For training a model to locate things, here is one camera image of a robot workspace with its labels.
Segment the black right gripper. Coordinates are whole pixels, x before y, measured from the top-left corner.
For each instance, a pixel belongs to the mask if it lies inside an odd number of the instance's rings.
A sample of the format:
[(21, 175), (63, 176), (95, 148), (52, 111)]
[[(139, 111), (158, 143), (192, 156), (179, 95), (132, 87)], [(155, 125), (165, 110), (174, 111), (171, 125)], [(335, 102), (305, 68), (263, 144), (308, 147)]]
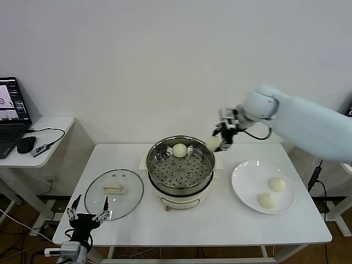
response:
[(212, 136), (217, 136), (219, 133), (221, 133), (222, 142), (215, 149), (215, 151), (216, 152), (226, 151), (227, 149), (230, 148), (230, 145), (233, 143), (233, 137), (237, 134), (237, 129), (216, 125), (216, 128), (213, 131)]

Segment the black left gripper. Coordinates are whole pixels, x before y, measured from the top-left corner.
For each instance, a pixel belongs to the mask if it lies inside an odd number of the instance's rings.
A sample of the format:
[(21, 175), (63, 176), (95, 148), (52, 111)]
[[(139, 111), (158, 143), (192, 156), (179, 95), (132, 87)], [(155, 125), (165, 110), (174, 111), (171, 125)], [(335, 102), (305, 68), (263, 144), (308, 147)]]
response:
[(81, 194), (73, 201), (70, 207), (67, 208), (69, 224), (73, 229), (70, 241), (76, 242), (93, 242), (91, 232), (109, 219), (109, 203), (108, 196), (105, 198), (103, 210), (100, 214), (85, 214), (76, 213), (76, 209), (81, 199)]

